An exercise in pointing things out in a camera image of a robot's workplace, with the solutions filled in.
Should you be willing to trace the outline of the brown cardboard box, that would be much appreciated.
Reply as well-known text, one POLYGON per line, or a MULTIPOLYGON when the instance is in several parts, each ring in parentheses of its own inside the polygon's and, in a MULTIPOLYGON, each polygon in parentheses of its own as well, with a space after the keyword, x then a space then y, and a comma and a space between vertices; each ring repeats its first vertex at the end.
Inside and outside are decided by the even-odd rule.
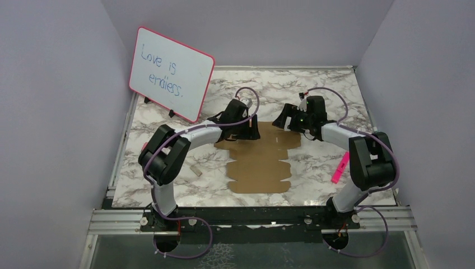
POLYGON ((258 122, 260 139, 221 141, 215 148, 227 150, 232 159, 226 164, 231 179, 228 188, 239 194, 284 193, 292 176, 288 150, 301 146, 301 134, 285 131, 271 122, 258 122))

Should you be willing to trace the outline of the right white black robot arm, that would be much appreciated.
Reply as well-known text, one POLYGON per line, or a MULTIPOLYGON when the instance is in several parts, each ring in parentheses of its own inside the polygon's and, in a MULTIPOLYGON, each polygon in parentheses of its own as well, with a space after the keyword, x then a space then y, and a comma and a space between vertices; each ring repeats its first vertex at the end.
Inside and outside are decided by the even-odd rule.
POLYGON ((273 126, 298 133, 309 133, 312 140, 334 144, 349 153, 350 182, 327 201, 324 223, 337 228, 346 213, 371 191, 393 182, 397 175, 388 136, 379 132, 363 134, 350 131, 329 120, 322 96, 301 97, 300 105, 286 103, 273 126))

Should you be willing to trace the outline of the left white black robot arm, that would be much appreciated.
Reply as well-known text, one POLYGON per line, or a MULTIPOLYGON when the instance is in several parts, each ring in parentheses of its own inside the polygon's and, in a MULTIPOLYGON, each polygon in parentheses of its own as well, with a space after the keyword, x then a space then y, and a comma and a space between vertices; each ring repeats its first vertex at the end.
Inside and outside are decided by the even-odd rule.
POLYGON ((180 173, 189 151, 221 141, 258 140, 257 115, 250 114, 250 99, 232 99, 226 109, 201 124, 181 131, 163 124, 142 149, 138 163, 152 186, 155 223, 169 230, 176 223, 177 208, 173 181, 180 173))

